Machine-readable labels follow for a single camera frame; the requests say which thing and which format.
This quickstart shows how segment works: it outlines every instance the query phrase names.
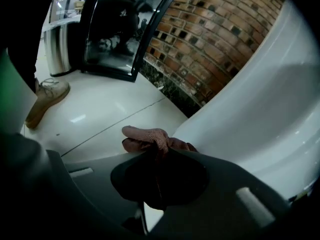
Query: pink cloth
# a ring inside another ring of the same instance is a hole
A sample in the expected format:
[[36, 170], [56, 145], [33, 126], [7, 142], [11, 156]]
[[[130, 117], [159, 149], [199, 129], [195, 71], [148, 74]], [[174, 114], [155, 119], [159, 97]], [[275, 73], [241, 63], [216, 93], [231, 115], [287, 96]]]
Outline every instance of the pink cloth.
[[170, 138], [166, 131], [159, 128], [139, 129], [133, 126], [125, 126], [122, 128], [122, 133], [127, 137], [122, 141], [122, 145], [127, 152], [157, 148], [158, 155], [161, 157], [166, 156], [169, 148], [198, 152], [190, 143], [185, 143], [177, 138]]

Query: white curved surface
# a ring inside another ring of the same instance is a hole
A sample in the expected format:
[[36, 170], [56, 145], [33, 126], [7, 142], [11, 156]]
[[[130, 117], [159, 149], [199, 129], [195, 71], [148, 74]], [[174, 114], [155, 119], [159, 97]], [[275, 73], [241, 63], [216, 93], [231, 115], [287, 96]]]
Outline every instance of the white curved surface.
[[284, 198], [318, 177], [319, 51], [289, 1], [240, 73], [173, 136], [240, 165]]

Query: shoe lace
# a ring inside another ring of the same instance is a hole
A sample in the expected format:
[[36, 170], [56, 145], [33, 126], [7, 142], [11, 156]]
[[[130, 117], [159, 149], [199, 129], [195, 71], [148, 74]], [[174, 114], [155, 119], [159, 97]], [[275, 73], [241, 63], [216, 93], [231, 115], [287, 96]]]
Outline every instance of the shoe lace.
[[54, 96], [53, 85], [56, 85], [57, 83], [59, 82], [56, 81], [55, 79], [47, 78], [43, 80], [41, 83], [39, 83], [39, 88], [42, 89], [47, 96], [53, 97]]

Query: metal frame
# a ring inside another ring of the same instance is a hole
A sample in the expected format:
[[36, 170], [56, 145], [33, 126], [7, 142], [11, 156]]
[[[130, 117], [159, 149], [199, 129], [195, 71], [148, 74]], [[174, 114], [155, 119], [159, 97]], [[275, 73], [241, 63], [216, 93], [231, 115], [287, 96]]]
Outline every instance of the metal frame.
[[81, 72], [135, 82], [137, 79], [137, 75], [141, 67], [141, 64], [143, 62], [147, 47], [151, 41], [151, 38], [153, 37], [153, 34], [159, 22], [161, 21], [163, 15], [165, 14], [166, 10], [168, 9], [172, 1], [173, 0], [162, 0], [158, 5], [139, 43], [139, 46], [132, 64], [131, 73], [127, 73], [125, 71], [122, 71], [121, 69], [102, 66], [102, 65], [96, 65], [96, 64], [90, 64], [86, 62], [85, 54], [86, 54], [87, 37], [90, 31], [90, 24], [91, 24], [91, 19], [94, 13], [94, 9], [95, 9], [96, 3], [98, 2], [98, 0], [86, 0], [82, 14], [81, 14], [81, 21], [80, 21], [80, 26], [82, 31], [81, 37], [83, 41], [81, 46], [82, 65], [79, 68]]

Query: display case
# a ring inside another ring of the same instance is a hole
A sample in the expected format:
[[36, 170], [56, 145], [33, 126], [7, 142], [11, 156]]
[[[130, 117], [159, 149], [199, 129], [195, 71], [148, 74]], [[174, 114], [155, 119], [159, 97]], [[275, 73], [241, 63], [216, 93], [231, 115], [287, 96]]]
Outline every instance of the display case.
[[83, 73], [134, 82], [148, 44], [173, 0], [86, 0]]

